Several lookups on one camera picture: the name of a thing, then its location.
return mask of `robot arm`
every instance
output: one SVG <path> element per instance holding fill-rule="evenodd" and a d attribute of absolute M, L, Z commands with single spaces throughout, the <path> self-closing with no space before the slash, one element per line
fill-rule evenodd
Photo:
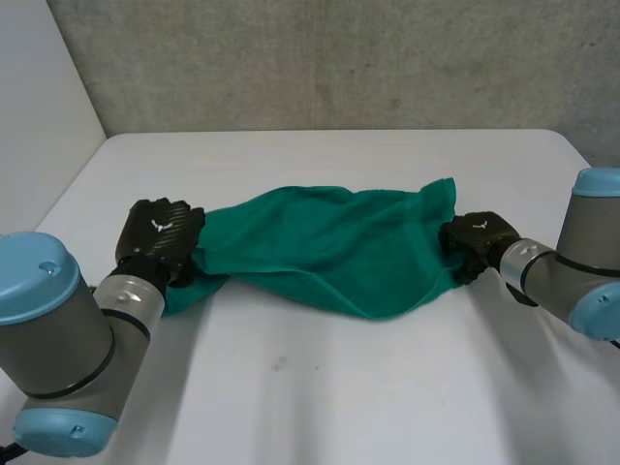
<path fill-rule="evenodd" d="M 15 441 L 70 457 L 108 444 L 164 311 L 166 288 L 192 280 L 204 224 L 185 202 L 139 201 L 116 269 L 91 294 L 76 260 L 37 232 L 0 238 L 0 366 L 27 395 Z"/>
<path fill-rule="evenodd" d="M 514 298 L 540 305 L 591 339 L 620 337 L 620 169 L 577 177 L 555 250 L 522 238 L 492 212 L 455 217 L 441 227 L 447 255 L 461 251 L 454 277 L 469 284 L 488 267 Z"/>

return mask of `gray concrete wall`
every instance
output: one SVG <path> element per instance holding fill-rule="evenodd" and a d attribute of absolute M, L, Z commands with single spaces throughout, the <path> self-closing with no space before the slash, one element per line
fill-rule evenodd
<path fill-rule="evenodd" d="M 620 166 L 619 0 L 48 3 L 109 136 L 547 128 Z"/>

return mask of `concrete wall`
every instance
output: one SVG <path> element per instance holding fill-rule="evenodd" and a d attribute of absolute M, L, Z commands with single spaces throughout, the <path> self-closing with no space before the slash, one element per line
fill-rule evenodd
<path fill-rule="evenodd" d="M 0 234 L 36 228 L 105 139 L 45 0 L 0 0 Z"/>
<path fill-rule="evenodd" d="M 618 0 L 48 3 L 109 136 L 547 128 L 620 165 Z"/>

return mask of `white wall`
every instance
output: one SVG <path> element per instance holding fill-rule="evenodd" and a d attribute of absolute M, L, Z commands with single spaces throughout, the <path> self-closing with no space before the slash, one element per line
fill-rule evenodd
<path fill-rule="evenodd" d="M 34 229 L 105 139 L 45 0 L 1 0 L 0 233 Z"/>

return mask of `black cable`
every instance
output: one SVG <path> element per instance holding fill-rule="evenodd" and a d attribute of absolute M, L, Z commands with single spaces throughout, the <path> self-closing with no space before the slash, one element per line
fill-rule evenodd
<path fill-rule="evenodd" d="M 18 443 L 12 443 L 5 448 L 0 448 L 0 465 L 5 465 L 8 461 L 21 457 L 26 452 L 28 452 L 28 449 L 24 449 Z"/>

